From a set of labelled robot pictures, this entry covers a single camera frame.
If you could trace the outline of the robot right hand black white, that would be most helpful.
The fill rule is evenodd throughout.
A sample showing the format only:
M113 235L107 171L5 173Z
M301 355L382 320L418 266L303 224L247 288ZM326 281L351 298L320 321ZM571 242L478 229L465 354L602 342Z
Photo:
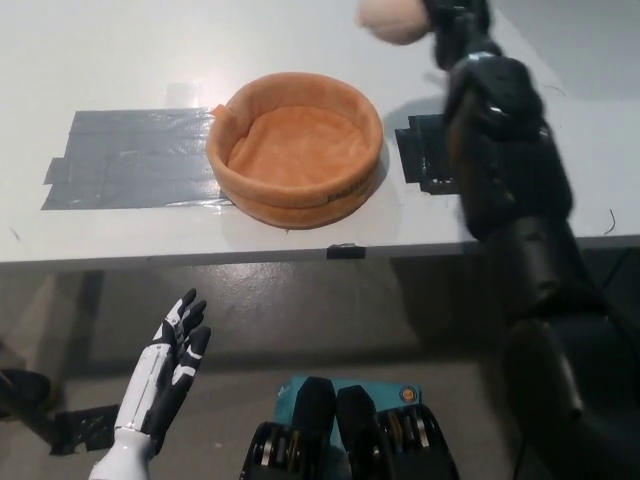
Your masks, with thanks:
M491 12L485 0L424 1L429 30L435 36L437 66L450 71L469 55L502 55L490 34Z

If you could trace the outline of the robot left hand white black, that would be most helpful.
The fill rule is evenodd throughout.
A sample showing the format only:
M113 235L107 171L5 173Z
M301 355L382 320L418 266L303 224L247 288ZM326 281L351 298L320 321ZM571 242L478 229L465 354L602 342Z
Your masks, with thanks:
M202 324L206 302L196 296L192 288L179 298L143 349L116 419L117 430L148 436L155 453L193 384L212 333Z

